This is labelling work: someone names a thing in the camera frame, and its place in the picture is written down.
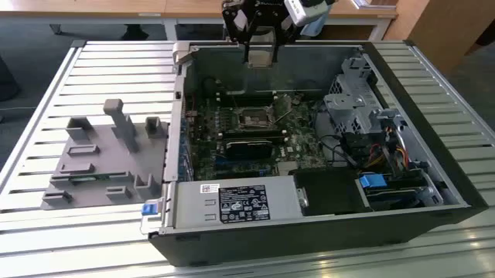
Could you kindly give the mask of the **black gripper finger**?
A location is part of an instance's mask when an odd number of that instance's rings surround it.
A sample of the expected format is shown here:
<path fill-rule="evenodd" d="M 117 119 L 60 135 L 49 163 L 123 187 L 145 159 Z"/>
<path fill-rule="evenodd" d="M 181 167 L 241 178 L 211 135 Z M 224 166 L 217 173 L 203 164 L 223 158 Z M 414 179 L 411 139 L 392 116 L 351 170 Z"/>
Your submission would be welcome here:
<path fill-rule="evenodd" d="M 221 12 L 229 41 L 244 46 L 243 63 L 248 62 L 251 22 L 240 8 L 225 8 Z"/>
<path fill-rule="evenodd" d="M 299 36 L 299 27 L 293 24 L 291 17 L 287 17 L 273 27 L 273 45 L 271 62 L 277 62 L 279 47 L 287 43 L 292 43 Z"/>

